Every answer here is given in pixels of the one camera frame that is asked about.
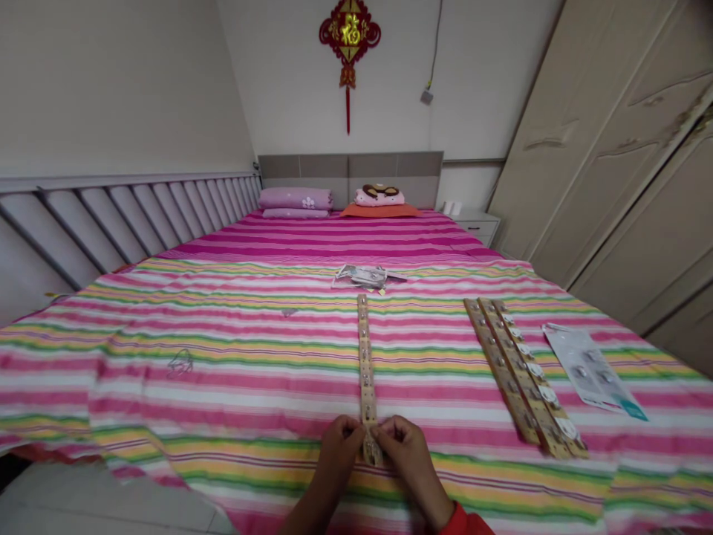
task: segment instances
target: orange pillow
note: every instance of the orange pillow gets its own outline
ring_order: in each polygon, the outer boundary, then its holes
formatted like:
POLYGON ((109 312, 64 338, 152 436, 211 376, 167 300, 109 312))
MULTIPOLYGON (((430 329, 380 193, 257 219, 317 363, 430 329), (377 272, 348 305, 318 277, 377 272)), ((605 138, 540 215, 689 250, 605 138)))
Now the orange pillow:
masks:
POLYGON ((347 206, 339 217, 418 217, 423 215, 410 204, 397 204, 395 206, 385 207, 361 207, 358 204, 352 203, 347 206))

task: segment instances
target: wardrobe door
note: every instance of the wardrobe door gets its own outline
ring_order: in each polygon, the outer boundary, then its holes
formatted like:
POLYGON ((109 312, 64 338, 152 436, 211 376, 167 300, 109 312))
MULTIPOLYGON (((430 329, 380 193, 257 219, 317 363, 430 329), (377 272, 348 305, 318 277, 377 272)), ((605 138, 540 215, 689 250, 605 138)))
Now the wardrobe door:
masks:
POLYGON ((570 291, 644 334, 713 278, 713 108, 570 291))
POLYGON ((713 100, 713 3, 668 18, 531 259, 569 288, 713 100))
POLYGON ((535 247, 642 58, 680 8, 670 0, 564 4, 488 212, 505 256, 535 247))
POLYGON ((713 378, 713 285, 667 319, 647 339, 713 378))

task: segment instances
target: red sleeve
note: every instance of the red sleeve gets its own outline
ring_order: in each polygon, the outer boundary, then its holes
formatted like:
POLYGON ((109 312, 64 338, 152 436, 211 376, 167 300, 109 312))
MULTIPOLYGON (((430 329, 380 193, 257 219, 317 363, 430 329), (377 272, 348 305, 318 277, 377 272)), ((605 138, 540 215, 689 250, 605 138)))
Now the red sleeve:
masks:
POLYGON ((439 535, 495 535, 488 524, 477 514, 466 514, 463 507, 456 502, 455 513, 448 525, 439 535))

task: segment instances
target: electrical wire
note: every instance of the electrical wire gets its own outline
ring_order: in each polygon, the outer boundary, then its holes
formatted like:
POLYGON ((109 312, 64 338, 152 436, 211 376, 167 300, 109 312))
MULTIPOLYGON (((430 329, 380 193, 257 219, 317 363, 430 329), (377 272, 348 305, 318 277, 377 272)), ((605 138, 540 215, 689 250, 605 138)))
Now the electrical wire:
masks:
POLYGON ((438 31, 440 30, 440 14, 443 12, 443 0, 440 0, 440 3, 438 5, 438 23, 436 24, 436 44, 433 48, 433 62, 431 63, 431 77, 429 78, 429 83, 426 86, 426 89, 431 88, 431 84, 433 83, 433 71, 436 68, 436 55, 438 54, 438 31))

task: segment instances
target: white wall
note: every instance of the white wall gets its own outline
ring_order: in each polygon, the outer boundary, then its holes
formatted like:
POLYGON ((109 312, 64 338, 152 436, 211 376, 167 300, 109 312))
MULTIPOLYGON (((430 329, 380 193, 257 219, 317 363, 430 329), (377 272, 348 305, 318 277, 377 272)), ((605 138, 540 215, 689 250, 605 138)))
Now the white wall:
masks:
POLYGON ((499 165, 444 167, 436 208, 441 210, 445 201, 460 201, 466 207, 485 210, 501 170, 499 165))
POLYGON ((381 42, 356 64, 351 136, 341 63, 319 42, 336 0, 218 0, 258 154, 444 149, 507 154, 561 0, 368 0, 381 42))
POLYGON ((0 80, 0 177, 252 169, 213 0, 2 0, 0 80))

